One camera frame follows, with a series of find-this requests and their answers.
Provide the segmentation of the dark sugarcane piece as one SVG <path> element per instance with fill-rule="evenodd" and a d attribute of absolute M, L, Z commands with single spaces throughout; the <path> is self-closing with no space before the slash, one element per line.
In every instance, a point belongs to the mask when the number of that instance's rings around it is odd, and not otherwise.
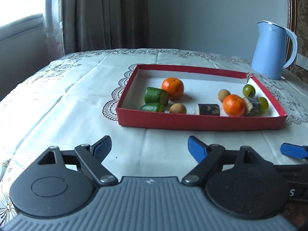
<path fill-rule="evenodd" d="M 257 98 L 248 98 L 243 97 L 243 101 L 245 102 L 245 116 L 256 116 L 260 111 L 260 102 Z"/>
<path fill-rule="evenodd" d="M 197 104 L 195 115 L 220 116 L 220 107 L 218 104 Z"/>

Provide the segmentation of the brown longan fruit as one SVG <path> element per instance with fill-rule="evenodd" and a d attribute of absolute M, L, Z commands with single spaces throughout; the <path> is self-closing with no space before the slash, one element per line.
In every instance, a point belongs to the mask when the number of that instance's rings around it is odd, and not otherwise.
<path fill-rule="evenodd" d="M 186 112 L 186 107 L 181 103 L 175 103 L 169 109 L 171 114 L 186 114 Z"/>
<path fill-rule="evenodd" d="M 223 102 L 224 99 L 229 96 L 231 93 L 226 90 L 226 89 L 221 89 L 219 92 L 218 92 L 218 99 L 220 102 Z"/>

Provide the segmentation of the orange mandarin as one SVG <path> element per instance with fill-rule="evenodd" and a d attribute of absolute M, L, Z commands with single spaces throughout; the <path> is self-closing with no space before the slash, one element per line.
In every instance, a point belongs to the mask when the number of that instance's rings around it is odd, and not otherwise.
<path fill-rule="evenodd" d="M 226 96 L 222 106 L 224 112 L 230 117 L 241 117 L 246 109 L 246 103 L 244 100 L 235 94 Z"/>
<path fill-rule="evenodd" d="M 184 84 L 175 77 L 166 78 L 161 84 L 161 89 L 168 93 L 171 100 L 179 99 L 184 94 Z"/>

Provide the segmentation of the green tomato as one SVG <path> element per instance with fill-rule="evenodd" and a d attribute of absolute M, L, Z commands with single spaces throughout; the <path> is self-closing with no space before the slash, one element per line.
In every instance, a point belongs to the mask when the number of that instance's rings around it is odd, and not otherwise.
<path fill-rule="evenodd" d="M 268 104 L 267 99 L 264 97 L 258 97 L 257 100 L 259 102 L 259 113 L 265 114 L 267 110 L 269 109 L 269 104 Z"/>
<path fill-rule="evenodd" d="M 242 89 L 242 93 L 245 97 L 253 98 L 256 94 L 256 90 L 251 84 L 246 84 Z"/>

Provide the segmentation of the green cucumber piece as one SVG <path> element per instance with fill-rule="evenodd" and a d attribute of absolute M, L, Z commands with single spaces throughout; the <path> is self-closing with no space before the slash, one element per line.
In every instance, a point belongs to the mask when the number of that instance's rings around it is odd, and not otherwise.
<path fill-rule="evenodd" d="M 140 110 L 146 112 L 165 112 L 165 107 L 161 103 L 147 103 L 140 107 Z"/>
<path fill-rule="evenodd" d="M 159 88 L 147 87 L 144 95 L 145 103 L 160 103 L 163 106 L 166 106 L 169 102 L 168 93 Z"/>

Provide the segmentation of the white lace patterned tablecloth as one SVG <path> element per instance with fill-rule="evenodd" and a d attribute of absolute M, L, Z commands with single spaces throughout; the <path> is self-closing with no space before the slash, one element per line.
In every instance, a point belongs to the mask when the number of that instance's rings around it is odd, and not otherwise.
<path fill-rule="evenodd" d="M 49 146 L 72 150 L 112 138 L 103 165 L 115 176 L 176 176 L 195 165 L 187 150 L 190 131 L 122 127 L 117 99 L 135 64 L 173 64 L 251 72 L 235 56 L 180 49 L 116 49 L 68 54 L 17 85 L 1 101 L 1 225 L 16 210 L 9 190 Z"/>

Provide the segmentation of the red shallow cardboard box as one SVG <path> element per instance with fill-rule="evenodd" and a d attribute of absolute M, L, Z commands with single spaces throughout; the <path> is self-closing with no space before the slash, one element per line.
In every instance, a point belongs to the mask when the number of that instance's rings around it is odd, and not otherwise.
<path fill-rule="evenodd" d="M 144 105 L 147 87 L 160 88 L 164 79 L 175 77 L 184 84 L 184 94 L 178 102 L 186 109 L 186 114 L 145 112 Z M 268 111 L 258 116 L 229 117 L 223 109 L 218 116 L 196 115 L 198 104 L 222 103 L 218 92 L 226 89 L 232 94 L 242 96 L 242 89 L 251 84 L 256 96 L 262 96 L 269 103 Z M 287 113 L 253 75 L 233 70 L 214 69 L 195 66 L 138 64 L 132 72 L 127 85 L 116 106 L 118 122 L 121 126 L 158 128 L 172 130 L 205 131 L 243 131 L 280 129 L 287 118 Z"/>

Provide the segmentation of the light blue electric kettle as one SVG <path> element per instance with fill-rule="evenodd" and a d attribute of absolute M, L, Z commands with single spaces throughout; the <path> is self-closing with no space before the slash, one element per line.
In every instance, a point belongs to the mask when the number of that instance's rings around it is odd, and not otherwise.
<path fill-rule="evenodd" d="M 282 71 L 295 60 L 298 51 L 296 34 L 288 28 L 271 21 L 263 20 L 258 24 L 259 37 L 252 59 L 252 68 L 269 79 L 279 80 Z M 291 40 L 292 53 L 287 55 L 287 39 Z"/>

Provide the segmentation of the brown patterned curtain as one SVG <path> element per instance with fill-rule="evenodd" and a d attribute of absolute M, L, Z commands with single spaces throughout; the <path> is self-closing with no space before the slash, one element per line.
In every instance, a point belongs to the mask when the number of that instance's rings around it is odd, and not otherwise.
<path fill-rule="evenodd" d="M 100 49 L 147 45 L 146 0 L 45 0 L 44 38 L 57 59 Z"/>

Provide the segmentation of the white wall switch panel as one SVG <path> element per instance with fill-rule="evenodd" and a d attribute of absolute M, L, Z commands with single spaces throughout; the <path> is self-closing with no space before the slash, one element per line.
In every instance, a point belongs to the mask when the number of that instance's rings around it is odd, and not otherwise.
<path fill-rule="evenodd" d="M 308 59 L 300 53 L 297 54 L 295 64 L 305 70 L 308 70 Z"/>

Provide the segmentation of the window frame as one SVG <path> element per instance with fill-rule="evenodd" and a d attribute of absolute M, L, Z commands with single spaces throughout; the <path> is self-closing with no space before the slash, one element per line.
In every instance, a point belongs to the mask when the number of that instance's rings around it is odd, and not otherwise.
<path fill-rule="evenodd" d="M 1 41 L 43 27 L 43 14 L 30 15 L 1 26 Z"/>

